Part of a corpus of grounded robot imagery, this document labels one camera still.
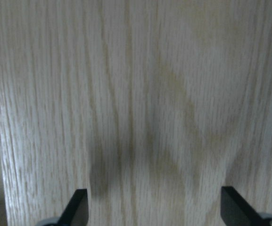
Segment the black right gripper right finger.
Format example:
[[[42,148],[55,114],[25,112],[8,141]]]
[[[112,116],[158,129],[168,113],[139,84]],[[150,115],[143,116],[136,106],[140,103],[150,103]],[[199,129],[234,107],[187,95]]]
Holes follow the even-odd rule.
[[[221,218],[226,226],[270,226],[232,186],[221,187]]]

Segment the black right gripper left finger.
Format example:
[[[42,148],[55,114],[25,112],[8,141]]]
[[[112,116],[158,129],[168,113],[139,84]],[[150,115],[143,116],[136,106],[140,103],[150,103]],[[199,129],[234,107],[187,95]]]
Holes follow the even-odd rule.
[[[58,226],[86,226],[89,221],[89,204],[87,189],[77,189],[61,217]]]

